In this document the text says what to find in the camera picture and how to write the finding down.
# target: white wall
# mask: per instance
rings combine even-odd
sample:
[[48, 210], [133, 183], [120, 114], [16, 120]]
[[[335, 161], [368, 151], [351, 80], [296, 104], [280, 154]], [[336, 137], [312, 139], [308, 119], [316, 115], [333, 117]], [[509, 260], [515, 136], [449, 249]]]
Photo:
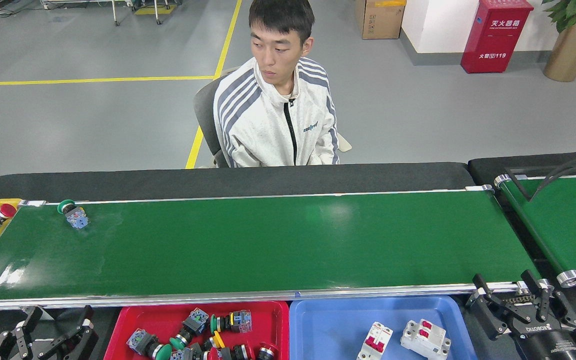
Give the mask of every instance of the white wall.
[[[534, 7], [515, 51], [552, 50], [557, 29], [542, 0], [528, 0]], [[471, 33], [478, 0], [407, 0], [401, 25], [418, 53], [462, 53]]]

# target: cardboard box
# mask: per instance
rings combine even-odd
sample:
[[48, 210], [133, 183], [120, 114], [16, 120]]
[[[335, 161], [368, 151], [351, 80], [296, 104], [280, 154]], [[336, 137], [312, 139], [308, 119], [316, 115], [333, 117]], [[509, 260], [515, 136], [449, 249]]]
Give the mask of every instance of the cardboard box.
[[406, 0], [355, 0], [354, 13], [363, 39], [399, 39]]

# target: short black hair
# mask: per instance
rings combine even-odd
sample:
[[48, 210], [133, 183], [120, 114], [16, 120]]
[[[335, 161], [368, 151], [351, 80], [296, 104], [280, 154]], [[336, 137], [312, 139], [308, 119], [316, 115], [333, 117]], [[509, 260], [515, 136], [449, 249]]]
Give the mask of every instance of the short black hair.
[[311, 36], [315, 15], [308, 0], [253, 0], [248, 26], [259, 23], [268, 30], [288, 34], [295, 30], [301, 45]]

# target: plant pot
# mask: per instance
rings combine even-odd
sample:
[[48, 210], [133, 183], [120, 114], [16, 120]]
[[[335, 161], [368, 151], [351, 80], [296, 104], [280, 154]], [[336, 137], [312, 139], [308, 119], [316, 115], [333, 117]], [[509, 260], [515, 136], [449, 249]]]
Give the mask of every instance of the plant pot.
[[543, 73], [558, 82], [576, 78], [576, 25], [559, 34]]

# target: red cabinet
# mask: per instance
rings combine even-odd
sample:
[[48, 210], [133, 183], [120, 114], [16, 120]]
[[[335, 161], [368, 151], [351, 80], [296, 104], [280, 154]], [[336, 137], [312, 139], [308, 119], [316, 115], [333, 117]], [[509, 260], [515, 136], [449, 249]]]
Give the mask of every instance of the red cabinet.
[[475, 21], [461, 58], [466, 73], [503, 73], [528, 14], [526, 0], [479, 0]]

